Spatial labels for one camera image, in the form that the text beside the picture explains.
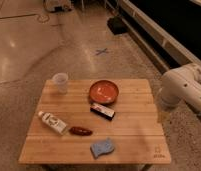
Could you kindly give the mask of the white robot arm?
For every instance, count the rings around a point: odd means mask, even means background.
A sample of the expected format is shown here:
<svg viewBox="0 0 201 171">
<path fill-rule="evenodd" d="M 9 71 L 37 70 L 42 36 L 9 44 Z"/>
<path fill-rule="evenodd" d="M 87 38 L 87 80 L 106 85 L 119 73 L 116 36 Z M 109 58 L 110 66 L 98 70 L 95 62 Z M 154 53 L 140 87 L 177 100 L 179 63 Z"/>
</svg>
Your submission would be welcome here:
<svg viewBox="0 0 201 171">
<path fill-rule="evenodd" d="M 165 72 L 159 101 L 165 108 L 175 108 L 184 100 L 201 112 L 201 66 L 190 63 Z"/>
</svg>

